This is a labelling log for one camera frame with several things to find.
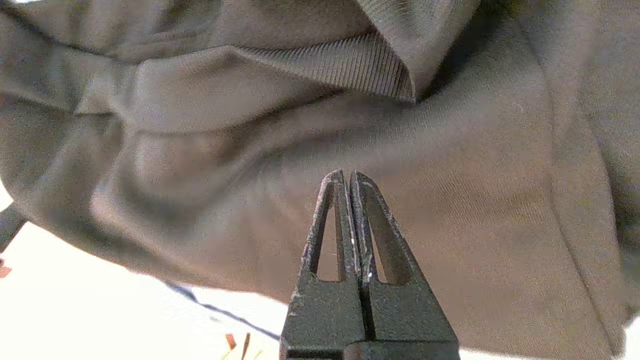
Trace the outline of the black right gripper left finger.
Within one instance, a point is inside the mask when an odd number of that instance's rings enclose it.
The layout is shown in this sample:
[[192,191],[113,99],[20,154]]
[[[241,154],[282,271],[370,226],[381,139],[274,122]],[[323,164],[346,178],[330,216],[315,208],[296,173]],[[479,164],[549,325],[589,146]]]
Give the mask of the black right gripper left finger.
[[[337,281],[318,276],[329,210],[334,210]],[[363,341],[362,267],[352,219],[349,187],[342,170],[323,178],[279,338],[282,360],[341,360],[350,344]]]

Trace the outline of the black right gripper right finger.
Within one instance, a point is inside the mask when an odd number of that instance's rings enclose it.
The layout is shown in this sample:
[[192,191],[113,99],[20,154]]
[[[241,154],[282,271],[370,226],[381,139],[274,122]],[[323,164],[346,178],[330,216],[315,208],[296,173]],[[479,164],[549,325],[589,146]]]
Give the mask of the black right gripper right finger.
[[378,341],[458,344],[378,185],[350,176],[366,330]]

